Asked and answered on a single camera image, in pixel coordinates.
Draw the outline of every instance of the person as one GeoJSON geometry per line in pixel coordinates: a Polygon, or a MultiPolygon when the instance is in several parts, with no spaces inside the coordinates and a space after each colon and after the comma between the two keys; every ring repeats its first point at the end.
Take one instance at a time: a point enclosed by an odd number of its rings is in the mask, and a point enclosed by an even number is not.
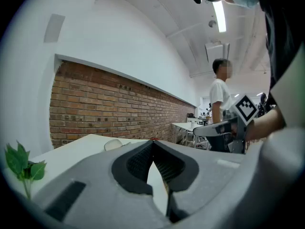
{"type": "Polygon", "coordinates": [[[213,123],[223,120],[223,111],[229,109],[233,104],[229,88],[225,81],[232,76],[232,64],[226,59],[215,59],[213,71],[216,79],[211,85],[210,102],[212,105],[213,123]]]}
{"type": "Polygon", "coordinates": [[[206,108],[206,110],[207,110],[207,115],[209,116],[210,115],[210,113],[212,112],[212,106],[211,106],[211,103],[209,103],[209,108],[206,108]]]}
{"type": "MultiPolygon", "coordinates": [[[[290,63],[304,42],[303,24],[296,18],[300,17],[299,8],[302,0],[224,0],[239,6],[253,8],[258,3],[265,12],[267,40],[266,46],[270,57],[271,80],[270,89],[285,73],[290,63]]],[[[269,93],[268,104],[276,104],[269,93]]],[[[272,132],[285,126],[283,115],[275,107],[260,118],[254,119],[247,128],[245,140],[267,137],[272,132]]]]}
{"type": "Polygon", "coordinates": [[[258,117],[261,117],[271,110],[270,105],[267,103],[267,96],[265,93],[261,95],[261,101],[258,105],[258,117]]]}

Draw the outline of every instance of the table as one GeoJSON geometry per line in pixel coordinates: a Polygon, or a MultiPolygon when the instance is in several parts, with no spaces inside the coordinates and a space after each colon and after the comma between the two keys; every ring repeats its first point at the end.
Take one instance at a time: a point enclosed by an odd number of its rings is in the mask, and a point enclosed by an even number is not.
{"type": "MultiPolygon", "coordinates": [[[[45,175],[43,179],[35,181],[31,185],[31,196],[34,197],[37,192],[46,184],[56,178],[58,175],[81,161],[82,159],[104,151],[104,145],[108,141],[115,139],[100,135],[90,134],[74,142],[56,148],[52,151],[39,155],[31,159],[33,162],[45,160],[45,175]]],[[[117,138],[122,144],[143,142],[145,140],[117,138]]],[[[16,178],[10,169],[3,171],[9,186],[25,195],[22,183],[16,178]]],[[[167,208],[168,195],[157,167],[154,162],[148,173],[147,184],[153,187],[153,200],[159,210],[165,215],[167,208]]]]}
{"type": "Polygon", "coordinates": [[[177,133],[181,132],[181,130],[187,130],[189,132],[193,132],[193,130],[197,127],[202,127],[202,125],[194,124],[194,127],[191,128],[191,123],[172,123],[174,126],[174,143],[177,143],[177,133]]]}
{"type": "Polygon", "coordinates": [[[209,120],[210,119],[206,119],[206,118],[200,118],[200,117],[198,118],[198,122],[202,121],[203,125],[204,125],[204,122],[206,122],[206,124],[208,124],[209,120]]]}

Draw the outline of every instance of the gray foam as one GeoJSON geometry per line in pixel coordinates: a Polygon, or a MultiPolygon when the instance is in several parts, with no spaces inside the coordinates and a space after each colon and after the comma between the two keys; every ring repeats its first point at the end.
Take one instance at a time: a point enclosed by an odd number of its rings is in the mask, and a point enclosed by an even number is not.
{"type": "Polygon", "coordinates": [[[238,170],[222,166],[217,161],[225,160],[240,164],[245,157],[241,154],[186,148],[166,141],[161,143],[192,157],[199,165],[199,174],[189,189],[173,193],[177,207],[188,214],[193,214],[213,199],[238,170]]]}
{"type": "Polygon", "coordinates": [[[117,157],[145,143],[126,145],[83,159],[43,188],[34,202],[45,209],[72,180],[77,180],[87,186],[63,221],[68,225],[82,229],[154,229],[170,225],[155,206],[152,196],[125,191],[111,173],[112,163],[117,157]]]}

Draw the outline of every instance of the white t-shirt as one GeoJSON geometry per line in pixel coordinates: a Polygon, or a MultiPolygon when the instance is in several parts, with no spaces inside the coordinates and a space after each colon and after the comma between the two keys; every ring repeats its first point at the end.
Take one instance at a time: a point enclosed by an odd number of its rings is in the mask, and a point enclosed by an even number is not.
{"type": "Polygon", "coordinates": [[[223,120],[223,111],[229,109],[233,104],[229,88],[223,80],[216,79],[210,89],[210,102],[222,102],[220,105],[220,119],[223,120]]]}

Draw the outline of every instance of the arched ceiling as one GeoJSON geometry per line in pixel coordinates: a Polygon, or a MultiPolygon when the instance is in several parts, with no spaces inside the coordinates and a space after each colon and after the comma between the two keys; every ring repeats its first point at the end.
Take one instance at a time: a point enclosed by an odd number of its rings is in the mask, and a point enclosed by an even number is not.
{"type": "Polygon", "coordinates": [[[191,77],[214,75],[209,66],[205,44],[230,43],[229,59],[234,74],[269,71],[265,49],[264,13],[259,5],[250,10],[223,2],[226,32],[218,26],[210,28],[216,20],[212,3],[203,0],[126,0],[146,15],[167,37],[189,69],[191,77]]]}

